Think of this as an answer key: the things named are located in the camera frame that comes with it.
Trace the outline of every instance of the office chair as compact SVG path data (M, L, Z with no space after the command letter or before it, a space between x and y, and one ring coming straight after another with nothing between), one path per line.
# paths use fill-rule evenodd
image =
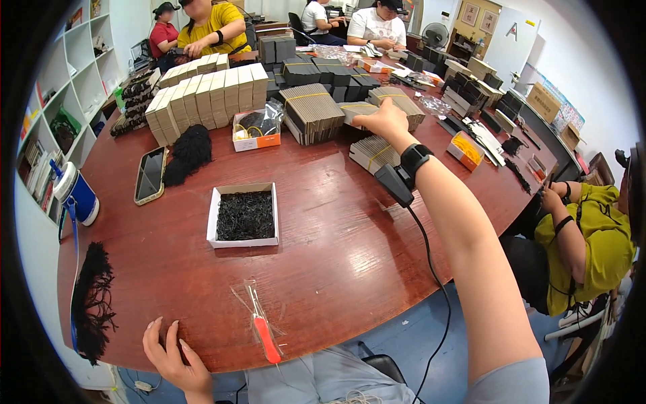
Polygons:
M316 43L316 41L310 38L305 34L303 29L303 24L300 22L300 17L294 13L289 13L289 27L294 32L294 39L296 40L296 45L299 47L309 46L311 43Z
M406 384L404 375L402 375L401 370L399 370L399 367L397 366L393 358L384 354L375 355L363 341L359 341L359 347L366 351L368 355L370 355L368 357L361 358L363 362L369 364L379 372L382 372L392 380L398 383Z

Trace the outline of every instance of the plastic bag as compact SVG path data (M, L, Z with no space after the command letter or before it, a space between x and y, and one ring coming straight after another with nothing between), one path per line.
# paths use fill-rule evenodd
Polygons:
M318 58L323 59L339 59L345 66L352 64L352 58L348 57L348 53L343 47L331 47L329 45L312 45L312 51L317 53Z
M236 114L233 120L236 140L280 133L280 124L284 115L285 107L274 99L265 103L264 110Z
M428 109L432 115L447 115L451 111L451 106L442 100L433 96L423 96L419 99L424 108Z

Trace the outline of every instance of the orange box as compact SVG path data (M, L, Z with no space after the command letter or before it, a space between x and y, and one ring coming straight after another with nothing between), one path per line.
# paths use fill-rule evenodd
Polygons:
M455 134L446 151L460 160L460 163L464 164L469 171L475 170L485 157L485 150L464 131L459 131Z
M260 149L262 147L278 146L280 145L280 125L278 126L278 133L270 134L268 136L259 136L257 138L248 137L247 131L239 124L240 120L251 114L252 112L265 113L264 109L256 111L241 112L233 116L233 147L236 151L245 151Z

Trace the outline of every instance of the person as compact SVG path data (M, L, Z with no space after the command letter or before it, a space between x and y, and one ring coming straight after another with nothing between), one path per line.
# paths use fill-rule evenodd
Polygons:
M402 154L419 141L408 132L406 113L385 98L370 116L357 116ZM466 403L549 401L545 359L534 338L521 295L493 225L471 191L430 156L415 175L426 209L442 240L464 313L468 340L469 391ZM188 404L212 403L213 382L198 353L182 339L190 366L177 345L178 322L159 344L162 321L144 331L143 349L162 377L185 392ZM379 397L383 404L409 404L415 394L338 346L275 366L245 371L252 404L345 401L351 390Z
M379 0L372 7L354 12L348 27L348 44L371 43L386 50L406 49L406 27L397 18L399 14L407 14L402 0Z
M178 47L191 59L213 53L250 52L244 18L231 3L211 5L211 0L180 0L191 18L177 38Z
M174 57L168 54L168 51L177 46L177 32L171 20L175 11L180 7L175 7L171 2L165 1L155 8L152 13L155 15L155 25L152 28L149 41L151 43L152 56L157 61L157 66L162 73L175 66Z
M528 230L519 228L525 239L501 237L521 295L539 313L572 310L615 289L628 272L636 252L629 173L626 169L621 191L555 182L543 192L542 213L525 225Z
M300 22L303 24L304 34L314 39L321 45L331 45L342 47L347 45L345 39L339 38L329 33L332 28L338 27L345 17L332 18L328 20L328 15L323 7L328 4L329 0L307 0L307 5L300 16Z

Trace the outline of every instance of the white cord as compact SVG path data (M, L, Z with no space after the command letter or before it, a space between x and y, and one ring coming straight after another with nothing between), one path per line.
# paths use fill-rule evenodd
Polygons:
M357 397L352 397L350 398L350 394L356 393ZM377 404L381 404L382 400L377 397L377 396L372 396L372 395L365 395L359 390L350 390L346 394L346 400L345 401L330 401L328 404L371 404L371 401L375 400Z

